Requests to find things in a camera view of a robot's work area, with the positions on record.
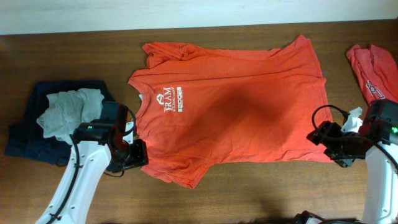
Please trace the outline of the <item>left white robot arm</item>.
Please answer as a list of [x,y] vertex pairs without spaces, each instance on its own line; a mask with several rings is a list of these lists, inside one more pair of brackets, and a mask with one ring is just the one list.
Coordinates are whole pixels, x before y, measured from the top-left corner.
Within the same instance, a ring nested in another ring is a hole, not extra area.
[[71,134],[67,168],[38,223],[85,223],[102,175],[122,177],[149,163],[146,143],[136,134],[134,113],[126,105],[104,102],[98,119],[81,123]]

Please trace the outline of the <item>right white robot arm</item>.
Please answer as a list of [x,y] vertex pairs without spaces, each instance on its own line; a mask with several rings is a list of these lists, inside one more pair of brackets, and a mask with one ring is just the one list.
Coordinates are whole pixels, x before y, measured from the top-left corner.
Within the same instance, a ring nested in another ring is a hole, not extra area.
[[363,119],[361,108],[341,110],[344,124],[324,121],[307,135],[342,168],[357,159],[366,162],[368,184],[362,219],[324,219],[304,211],[293,223],[397,223],[397,103],[374,100]]

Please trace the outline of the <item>orange t-shirt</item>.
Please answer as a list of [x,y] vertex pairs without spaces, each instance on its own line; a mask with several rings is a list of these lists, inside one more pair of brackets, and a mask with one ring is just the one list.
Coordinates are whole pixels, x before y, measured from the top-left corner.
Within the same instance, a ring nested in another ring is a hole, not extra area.
[[307,140],[331,119],[326,80],[311,41],[282,49],[222,50],[195,44],[143,46],[146,67],[129,84],[141,95],[137,133],[149,176],[194,189],[215,165],[328,162]]

